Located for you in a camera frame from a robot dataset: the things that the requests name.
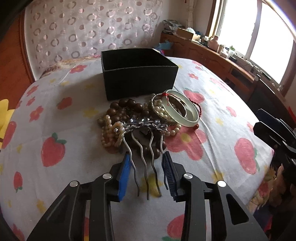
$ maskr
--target window frame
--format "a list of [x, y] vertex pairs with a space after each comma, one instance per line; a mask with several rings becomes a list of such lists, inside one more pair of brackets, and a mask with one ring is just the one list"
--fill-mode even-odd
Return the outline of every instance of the window frame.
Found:
[[[271, 83], [276, 87], [278, 88], [280, 91], [283, 89], [283, 86], [286, 84], [287, 82], [287, 72], [290, 72], [290, 68], [289, 68], [289, 63], [292, 59], [292, 53], [293, 51], [291, 51], [291, 55], [290, 55], [290, 60], [289, 60], [289, 63], [287, 65], [287, 68], [286, 68], [286, 71], [280, 81], [280, 83], [277, 83], [264, 69], [262, 69], [258, 64], [256, 64], [255, 62], [253, 62], [250, 57], [251, 57], [251, 54], [252, 54], [252, 51], [254, 49], [254, 46], [255, 46], [255, 42], [256, 42], [256, 39], [257, 39], [257, 36], [258, 36], [258, 32], [259, 32], [259, 27], [260, 27], [260, 20], [261, 20], [261, 13], [262, 13], [262, 4], [266, 4], [267, 6], [271, 7], [269, 4], [263, 2], [262, 0], [257, 0], [257, 16], [256, 16], [256, 21], [255, 21], [255, 24], [254, 24], [254, 29], [253, 29], [253, 32], [252, 32], [252, 37], [251, 37], [251, 40], [250, 40], [250, 43], [249, 43], [249, 46], [248, 46], [248, 49], [247, 49], [247, 52], [246, 52], [246, 55], [243, 55], [241, 54], [240, 52], [238, 51], [235, 51], [236, 54], [238, 54], [239, 56], [241, 56], [243, 59], [249, 61], [252, 63], [252, 65], [254, 66], [257, 66], [259, 68], [259, 71], [260, 72], [264, 72], [268, 77], [270, 77], [271, 79]], [[225, 9], [226, 9], [226, 5], [227, 5], [227, 0], [223, 0], [223, 3], [222, 3], [222, 8], [221, 8], [221, 14], [220, 14], [220, 19], [218, 20], [218, 26], [217, 26], [217, 29], [215, 31], [215, 35], [219, 36], [220, 35], [220, 32], [221, 32], [221, 27], [222, 27], [222, 24], [223, 24], [223, 20], [224, 20], [224, 15], [225, 15]]]

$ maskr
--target bed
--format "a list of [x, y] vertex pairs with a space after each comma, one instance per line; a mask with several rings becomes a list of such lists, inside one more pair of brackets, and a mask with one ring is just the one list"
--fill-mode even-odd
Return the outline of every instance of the bed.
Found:
[[[167, 137], [167, 150], [174, 162], [202, 181], [227, 182], [247, 204], [273, 157], [273, 150], [253, 133], [256, 116], [227, 84], [198, 62], [169, 59], [179, 67], [174, 89], [200, 104], [202, 117], [197, 130], [182, 127], [176, 136]], [[143, 103], [147, 98], [135, 100]], [[22, 96], [0, 152], [1, 210], [21, 241], [69, 182], [91, 182], [122, 161], [123, 154], [100, 143], [96, 120], [109, 105], [100, 55], [51, 66]], [[51, 138], [58, 142], [48, 141]], [[111, 205], [115, 240], [181, 238], [184, 203], [175, 203], [166, 191], [160, 158], [155, 166], [163, 196], [158, 196], [148, 164], [150, 200], [146, 200], [144, 165], [138, 157], [140, 196], [131, 171], [125, 198]], [[209, 240], [210, 227], [207, 232]], [[88, 240], [87, 228], [84, 234]]]

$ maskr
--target yellow object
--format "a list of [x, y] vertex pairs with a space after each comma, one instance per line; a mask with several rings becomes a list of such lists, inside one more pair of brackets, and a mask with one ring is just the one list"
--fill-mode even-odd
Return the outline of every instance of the yellow object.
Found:
[[14, 110], [8, 109], [8, 100], [4, 99], [0, 101], [0, 149], [2, 147], [2, 140], [4, 139], [4, 135], [10, 121], [10, 118], [14, 112]]

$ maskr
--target black storage box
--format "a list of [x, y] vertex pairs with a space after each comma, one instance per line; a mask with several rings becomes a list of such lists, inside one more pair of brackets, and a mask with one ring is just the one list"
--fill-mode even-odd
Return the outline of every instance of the black storage box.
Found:
[[107, 100], [172, 89], [178, 66], [154, 49], [131, 48], [101, 53]]

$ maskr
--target strawberry print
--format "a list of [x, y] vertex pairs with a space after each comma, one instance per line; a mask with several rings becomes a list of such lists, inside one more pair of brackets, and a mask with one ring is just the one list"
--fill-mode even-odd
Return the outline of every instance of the strawberry print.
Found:
[[227, 90], [229, 91], [230, 87], [222, 80], [218, 80], [215, 78], [210, 78], [210, 81], [214, 84], [216, 84], [221, 90]]
[[202, 68], [201, 67], [198, 67], [198, 66], [195, 66], [195, 68], [198, 69], [198, 70], [202, 70]]
[[162, 237], [163, 241], [177, 241], [181, 239], [184, 223], [184, 214], [174, 218], [167, 228], [168, 236]]
[[33, 86], [33, 87], [27, 92], [27, 97], [28, 97], [30, 94], [34, 93], [34, 92], [38, 89], [38, 86], [39, 86], [39, 85], [35, 85], [35, 86]]
[[15, 132], [15, 129], [17, 127], [17, 124], [15, 121], [11, 121], [8, 123], [7, 125], [7, 129], [6, 129], [6, 132], [5, 132], [5, 136], [4, 136], [4, 139], [3, 139], [3, 143], [2, 143], [2, 148], [4, 149], [11, 141], [11, 138]]
[[74, 73], [82, 72], [82, 71], [84, 70], [84, 68], [86, 68], [86, 67], [87, 67], [87, 65], [82, 65], [82, 64], [80, 64], [80, 65], [78, 65], [78, 66], [72, 68], [72, 69], [70, 70], [70, 74], [74, 74]]
[[67, 98], [63, 98], [58, 104], [57, 104], [57, 108], [59, 110], [63, 110], [67, 107], [69, 107], [70, 105], [72, 105], [72, 98], [71, 97], [67, 97]]
[[18, 192], [18, 190], [22, 190], [22, 175], [19, 172], [15, 173], [15, 176], [13, 178], [13, 186], [15, 188], [15, 192]]
[[257, 149], [246, 138], [240, 138], [234, 146], [235, 154], [246, 173], [255, 174], [260, 171], [260, 167], [256, 161]]
[[20, 104], [22, 103], [22, 100], [20, 100], [18, 103], [17, 103], [17, 106], [15, 107], [15, 109], [17, 109], [18, 107], [20, 107]]
[[254, 133], [253, 126], [251, 125], [250, 122], [247, 122], [247, 127], [250, 129], [250, 132], [253, 132]]
[[189, 89], [185, 89], [183, 92], [188, 99], [194, 101], [195, 103], [200, 104], [205, 100], [204, 96], [198, 92], [194, 92]]
[[30, 106], [35, 101], [35, 96], [28, 100], [26, 106]]
[[195, 74], [188, 74], [190, 78], [194, 78], [196, 80], [198, 80], [198, 77]]
[[192, 63], [197, 64], [198, 66], [202, 66], [202, 64], [200, 64], [199, 62], [194, 61], [194, 60], [192, 60]]
[[66, 140], [58, 140], [57, 133], [53, 133], [43, 143], [41, 159], [43, 166], [51, 167], [59, 163], [65, 155]]
[[226, 106], [226, 109], [229, 111], [230, 115], [233, 116], [233, 117], [236, 117], [237, 114], [235, 113], [234, 109], [232, 109], [231, 107], [229, 106]]
[[29, 122], [32, 122], [32, 121], [36, 121], [39, 119], [40, 117], [40, 114], [43, 112], [43, 107], [40, 105], [37, 107], [36, 110], [33, 110], [31, 113], [30, 113], [30, 120]]
[[206, 140], [207, 136], [203, 131], [182, 126], [176, 136], [167, 137], [165, 142], [169, 151], [186, 151], [190, 159], [198, 161], [203, 156], [202, 143]]
[[25, 241], [25, 236], [24, 234], [22, 233], [22, 231], [20, 229], [18, 229], [16, 227], [15, 224], [13, 224], [12, 226], [12, 232], [15, 234], [15, 236], [20, 240], [20, 241]]

